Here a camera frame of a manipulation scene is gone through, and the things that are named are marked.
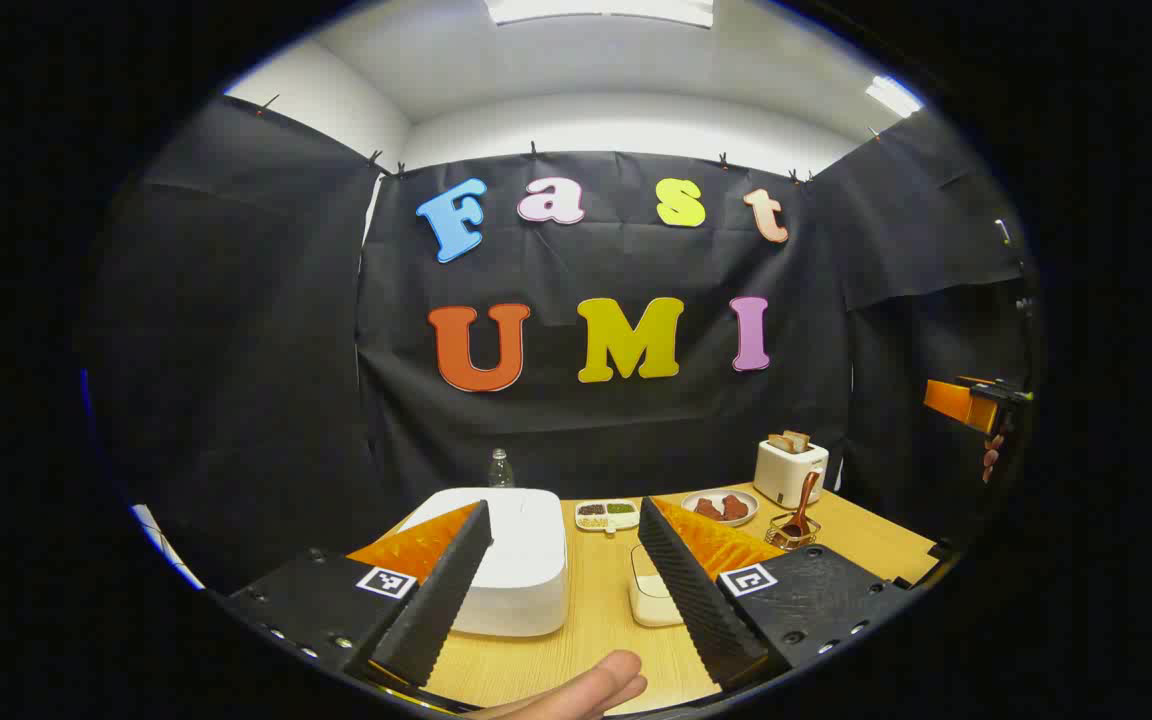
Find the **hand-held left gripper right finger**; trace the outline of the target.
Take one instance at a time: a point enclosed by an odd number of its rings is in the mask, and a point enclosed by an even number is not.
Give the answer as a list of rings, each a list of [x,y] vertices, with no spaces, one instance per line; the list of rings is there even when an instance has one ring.
[[[782,551],[662,498],[641,500],[639,539],[723,692],[804,673],[918,597],[824,544]]]

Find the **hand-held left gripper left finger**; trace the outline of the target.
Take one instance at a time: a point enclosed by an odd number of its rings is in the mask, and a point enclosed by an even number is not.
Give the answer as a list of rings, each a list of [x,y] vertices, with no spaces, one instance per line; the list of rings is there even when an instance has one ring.
[[[492,543],[480,500],[348,555],[297,553],[221,606],[328,673],[417,689],[429,683]]]

